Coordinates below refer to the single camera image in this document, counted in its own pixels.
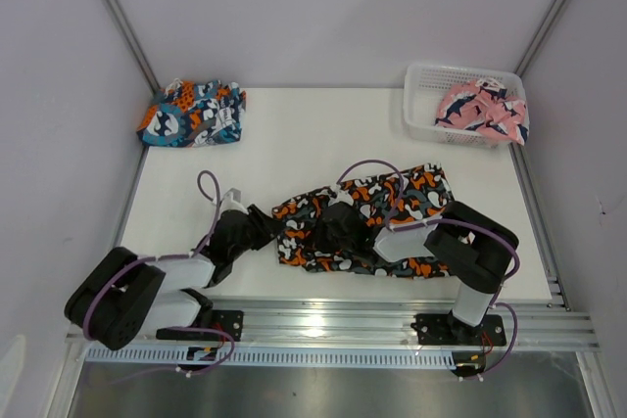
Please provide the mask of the orange camouflage shorts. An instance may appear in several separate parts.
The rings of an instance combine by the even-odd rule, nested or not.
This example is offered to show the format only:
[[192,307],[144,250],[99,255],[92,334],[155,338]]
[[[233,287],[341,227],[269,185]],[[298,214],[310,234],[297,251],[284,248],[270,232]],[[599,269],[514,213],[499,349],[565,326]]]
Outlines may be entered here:
[[[409,223],[441,213],[455,198],[442,167],[426,163],[362,179],[338,183],[353,198],[360,218],[379,228],[391,223]],[[313,246],[316,220],[328,207],[330,189],[323,186],[295,196],[272,209],[272,218],[283,224],[276,237],[278,260],[308,272],[351,272],[398,278],[443,277],[448,267],[432,256],[401,260],[379,269],[367,267],[342,253],[323,253]]]

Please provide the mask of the blue orange patterned shorts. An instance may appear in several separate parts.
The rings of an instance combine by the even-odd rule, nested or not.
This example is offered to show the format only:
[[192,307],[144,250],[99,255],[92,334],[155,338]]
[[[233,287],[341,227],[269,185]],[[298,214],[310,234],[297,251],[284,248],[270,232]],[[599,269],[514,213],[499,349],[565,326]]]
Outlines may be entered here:
[[149,147],[197,148],[237,143],[247,95],[238,83],[176,79],[158,90],[136,134]]

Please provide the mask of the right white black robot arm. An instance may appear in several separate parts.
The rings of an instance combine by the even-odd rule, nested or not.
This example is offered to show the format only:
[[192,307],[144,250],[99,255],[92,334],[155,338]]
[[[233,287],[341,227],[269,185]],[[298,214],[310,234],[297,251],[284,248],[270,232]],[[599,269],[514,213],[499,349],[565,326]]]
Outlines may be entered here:
[[449,335],[459,343],[479,336],[483,319],[505,280],[520,267],[517,237],[501,224],[454,201],[439,215],[418,222],[373,228],[346,203],[322,212],[313,230],[313,247],[340,252],[379,269],[398,261],[432,256],[460,281],[447,320]]

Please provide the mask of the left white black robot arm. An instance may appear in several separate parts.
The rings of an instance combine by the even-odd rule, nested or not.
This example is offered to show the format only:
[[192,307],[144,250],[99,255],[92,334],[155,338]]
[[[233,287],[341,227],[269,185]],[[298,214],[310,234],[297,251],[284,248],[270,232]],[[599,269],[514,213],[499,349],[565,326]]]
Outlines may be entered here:
[[85,339],[110,350],[159,330],[203,339],[213,327],[213,305],[200,291],[223,282],[241,255],[264,248],[281,230],[281,222],[250,205],[223,210],[189,254],[141,257],[115,247],[71,294],[64,315]]

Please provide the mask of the pink white patterned shorts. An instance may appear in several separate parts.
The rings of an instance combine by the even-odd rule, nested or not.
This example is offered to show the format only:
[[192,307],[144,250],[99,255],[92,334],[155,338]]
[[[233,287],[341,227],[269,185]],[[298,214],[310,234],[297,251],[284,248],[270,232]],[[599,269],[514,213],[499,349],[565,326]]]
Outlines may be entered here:
[[453,85],[438,105],[434,125],[472,131],[496,141],[527,142],[527,101],[494,77]]

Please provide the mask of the white perforated plastic basket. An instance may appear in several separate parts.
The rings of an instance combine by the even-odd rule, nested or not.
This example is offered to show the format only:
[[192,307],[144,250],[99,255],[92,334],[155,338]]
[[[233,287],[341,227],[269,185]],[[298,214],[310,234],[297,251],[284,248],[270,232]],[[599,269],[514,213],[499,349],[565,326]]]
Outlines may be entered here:
[[403,118],[410,136],[422,141],[480,148],[496,148],[514,143],[489,139],[477,132],[449,129],[434,125],[438,105],[449,89],[455,84],[465,83],[481,77],[494,77],[511,94],[526,100],[520,77],[511,72],[450,67],[424,62],[409,65],[404,85]]

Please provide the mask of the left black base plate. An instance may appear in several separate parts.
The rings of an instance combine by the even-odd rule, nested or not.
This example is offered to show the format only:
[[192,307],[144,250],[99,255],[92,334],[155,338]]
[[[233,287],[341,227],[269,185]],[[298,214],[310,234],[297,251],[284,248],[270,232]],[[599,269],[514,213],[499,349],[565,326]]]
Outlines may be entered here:
[[228,342],[228,339],[221,334],[224,332],[234,342],[239,342],[243,327],[244,312],[242,310],[212,309],[201,312],[189,327],[159,329],[156,338],[166,341]]

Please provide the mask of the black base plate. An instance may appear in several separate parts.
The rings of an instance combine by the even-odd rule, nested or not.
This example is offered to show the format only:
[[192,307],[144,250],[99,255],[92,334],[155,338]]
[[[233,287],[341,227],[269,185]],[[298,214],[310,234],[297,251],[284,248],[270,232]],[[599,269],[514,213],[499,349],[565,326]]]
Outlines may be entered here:
[[228,342],[228,339],[221,334],[224,332],[234,342],[239,342],[243,327],[244,312],[242,310],[212,309],[201,312],[189,327],[159,329],[156,338],[166,341]]
[[504,347],[506,331],[500,315],[486,315],[477,326],[468,326],[451,313],[418,313],[410,327],[423,346]]

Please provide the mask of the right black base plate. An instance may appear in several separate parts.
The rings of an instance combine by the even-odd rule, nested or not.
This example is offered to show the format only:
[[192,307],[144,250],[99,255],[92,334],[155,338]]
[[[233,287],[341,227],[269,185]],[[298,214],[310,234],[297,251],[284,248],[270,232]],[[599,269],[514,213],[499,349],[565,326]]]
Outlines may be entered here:
[[486,315],[477,326],[468,326],[451,313],[418,313],[410,327],[423,346],[504,347],[506,331],[500,315]]

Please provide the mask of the aluminium front rail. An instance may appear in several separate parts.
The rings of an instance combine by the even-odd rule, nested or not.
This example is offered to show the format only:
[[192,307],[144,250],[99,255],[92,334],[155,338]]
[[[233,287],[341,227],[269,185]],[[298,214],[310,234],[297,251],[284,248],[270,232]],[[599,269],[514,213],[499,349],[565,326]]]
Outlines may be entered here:
[[[417,343],[419,312],[446,313],[449,302],[217,299],[215,308],[244,312],[239,345],[276,348],[399,349]],[[522,351],[598,351],[591,316],[562,305],[518,304]]]

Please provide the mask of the right aluminium frame post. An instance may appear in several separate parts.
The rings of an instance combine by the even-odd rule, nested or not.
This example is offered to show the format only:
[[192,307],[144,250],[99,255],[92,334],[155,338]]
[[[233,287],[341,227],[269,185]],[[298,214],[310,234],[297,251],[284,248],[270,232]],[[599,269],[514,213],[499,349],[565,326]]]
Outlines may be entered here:
[[560,18],[565,13],[570,1],[571,0],[552,0],[550,2],[547,11],[543,14],[529,44],[516,65],[514,72],[518,76],[523,77],[533,65],[551,33],[557,26]]

